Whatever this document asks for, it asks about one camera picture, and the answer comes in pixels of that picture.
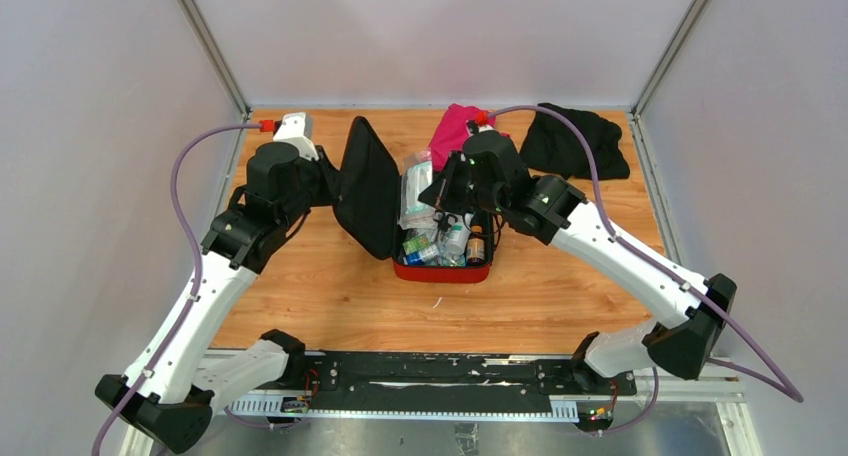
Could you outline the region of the red black medicine kit case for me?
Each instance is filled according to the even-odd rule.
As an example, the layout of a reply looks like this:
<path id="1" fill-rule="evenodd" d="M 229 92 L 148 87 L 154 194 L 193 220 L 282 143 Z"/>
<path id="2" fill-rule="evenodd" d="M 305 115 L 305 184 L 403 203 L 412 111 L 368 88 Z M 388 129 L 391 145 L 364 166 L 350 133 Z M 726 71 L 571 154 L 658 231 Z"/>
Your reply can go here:
<path id="1" fill-rule="evenodd" d="M 449 267 L 410 266 L 404 262 L 404 231 L 398 225 L 401 174 L 389 150 L 363 116 L 356 116 L 351 123 L 340 173 L 339 196 L 332 204 L 337 222 L 372 257 L 389 260 L 399 279 L 421 283 L 474 284 L 489 276 L 495 256 L 496 230 L 491 216 L 482 220 L 482 263 Z"/>

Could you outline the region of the blue labelled bandage roll bag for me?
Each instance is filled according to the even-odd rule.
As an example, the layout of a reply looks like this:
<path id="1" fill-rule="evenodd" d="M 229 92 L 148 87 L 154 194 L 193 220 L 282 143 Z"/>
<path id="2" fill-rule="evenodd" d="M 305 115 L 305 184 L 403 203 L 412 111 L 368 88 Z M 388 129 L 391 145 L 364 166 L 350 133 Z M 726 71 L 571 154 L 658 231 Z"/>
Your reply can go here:
<path id="1" fill-rule="evenodd" d="M 440 255 L 439 248 L 430 245 L 404 256 L 404 264 L 407 266 L 426 265 Z"/>

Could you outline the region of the black handled scissors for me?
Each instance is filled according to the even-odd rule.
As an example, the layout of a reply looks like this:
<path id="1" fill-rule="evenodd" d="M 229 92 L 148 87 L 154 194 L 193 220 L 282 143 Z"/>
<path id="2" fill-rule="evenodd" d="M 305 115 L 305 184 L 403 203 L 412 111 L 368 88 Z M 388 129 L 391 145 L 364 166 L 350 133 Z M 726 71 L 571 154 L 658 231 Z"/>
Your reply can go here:
<path id="1" fill-rule="evenodd" d="M 434 221 L 437 225 L 436 238 L 443 239 L 449 234 L 458 219 L 459 217 L 454 213 L 437 210 L 434 215 Z"/>

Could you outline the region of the teal blister pack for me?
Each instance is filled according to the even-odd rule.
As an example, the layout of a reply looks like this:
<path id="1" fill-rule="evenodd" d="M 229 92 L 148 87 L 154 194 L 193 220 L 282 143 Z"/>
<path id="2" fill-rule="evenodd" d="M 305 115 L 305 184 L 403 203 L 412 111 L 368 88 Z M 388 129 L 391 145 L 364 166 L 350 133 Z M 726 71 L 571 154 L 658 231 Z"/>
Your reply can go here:
<path id="1" fill-rule="evenodd" d="M 430 225 L 435 209 L 419 201 L 421 193 L 433 182 L 433 161 L 430 149 L 408 156 L 401 174 L 399 225 L 403 229 L 424 228 Z"/>

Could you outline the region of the small green medicine box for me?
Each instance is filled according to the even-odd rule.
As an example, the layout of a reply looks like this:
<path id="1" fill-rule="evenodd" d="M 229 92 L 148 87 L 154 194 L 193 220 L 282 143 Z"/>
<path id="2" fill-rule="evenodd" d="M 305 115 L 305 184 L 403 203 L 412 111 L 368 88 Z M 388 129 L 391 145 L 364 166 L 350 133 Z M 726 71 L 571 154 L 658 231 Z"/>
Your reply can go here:
<path id="1" fill-rule="evenodd" d="M 426 249 L 432 244 L 430 238 L 427 235 L 414 235 L 411 238 L 407 239 L 403 242 L 402 248 L 406 255 L 410 255 Z"/>

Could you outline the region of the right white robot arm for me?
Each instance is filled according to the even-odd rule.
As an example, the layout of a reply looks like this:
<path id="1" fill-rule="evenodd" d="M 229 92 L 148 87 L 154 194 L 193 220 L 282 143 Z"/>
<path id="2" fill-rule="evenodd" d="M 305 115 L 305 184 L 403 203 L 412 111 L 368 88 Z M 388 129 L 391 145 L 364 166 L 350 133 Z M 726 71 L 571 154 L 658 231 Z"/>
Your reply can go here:
<path id="1" fill-rule="evenodd" d="M 570 368 L 580 391 L 596 393 L 612 377 L 644 368 L 684 380 L 700 376 L 725 326 L 719 313 L 731 305 L 735 283 L 689 271 L 631 240 L 561 177 L 531 175 L 499 132 L 471 136 L 418 199 L 457 215 L 499 215 L 517 233 L 588 263 L 649 310 L 646 323 L 584 338 Z"/>

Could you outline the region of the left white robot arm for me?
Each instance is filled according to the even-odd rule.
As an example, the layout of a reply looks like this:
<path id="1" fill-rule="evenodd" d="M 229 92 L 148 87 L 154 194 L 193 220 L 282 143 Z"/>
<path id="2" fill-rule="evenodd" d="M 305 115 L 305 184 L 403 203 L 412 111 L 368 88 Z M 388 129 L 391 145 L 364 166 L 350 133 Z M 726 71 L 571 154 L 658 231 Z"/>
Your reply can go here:
<path id="1" fill-rule="evenodd" d="M 270 142 L 247 164 L 247 181 L 211 223 L 194 253 L 183 292 L 146 348 L 120 374 L 106 374 L 96 397 L 164 449 L 195 446 L 213 417 L 271 382 L 310 392 L 318 381 L 305 345 L 281 330 L 206 369 L 200 363 L 235 302 L 271 257 L 302 227 L 311 209 L 329 205 L 338 170 L 322 146 Z"/>

